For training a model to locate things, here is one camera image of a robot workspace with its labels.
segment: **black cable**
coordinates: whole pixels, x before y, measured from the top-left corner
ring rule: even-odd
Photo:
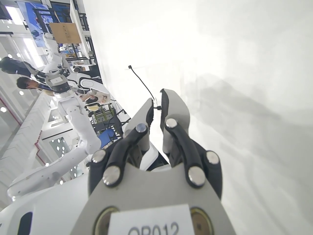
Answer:
[[[148,87],[143,83],[143,81],[140,79],[140,77],[134,72],[132,66],[128,66],[128,68],[133,71],[133,73],[138,77],[138,79],[142,82],[142,84],[145,86],[145,88],[150,92],[150,90],[148,89]]]

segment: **person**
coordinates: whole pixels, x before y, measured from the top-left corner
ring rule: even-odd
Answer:
[[[8,56],[1,59],[0,68],[2,72],[8,74],[19,74],[27,77],[31,75],[23,61],[15,60]]]
[[[16,81],[16,85],[22,89],[37,89],[41,90],[49,96],[54,96],[53,91],[49,88],[49,86],[36,82],[27,77],[19,77]]]

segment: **window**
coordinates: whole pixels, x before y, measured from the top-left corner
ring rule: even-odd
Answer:
[[[38,67],[44,66],[45,64],[43,60],[41,59],[41,57],[38,55],[34,40],[32,38],[23,38],[23,40],[30,55],[32,56],[35,62],[36,67],[38,68]]]
[[[12,21],[14,22],[14,24],[16,25],[23,25],[23,16],[22,16],[22,13],[20,11],[19,8],[15,8],[15,7],[11,7],[11,6],[6,6],[11,18],[12,18]]]

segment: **dark hair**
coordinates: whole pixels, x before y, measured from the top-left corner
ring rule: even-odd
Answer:
[[[22,90],[25,90],[27,89],[27,86],[28,86],[28,82],[29,82],[29,78],[27,77],[19,77],[16,81],[16,85],[22,89]]]

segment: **white robot body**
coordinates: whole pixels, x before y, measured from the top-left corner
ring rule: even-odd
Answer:
[[[29,235],[70,234],[87,200],[87,175],[63,185],[50,187],[18,198],[0,212],[0,234],[18,234],[21,218],[31,212]]]

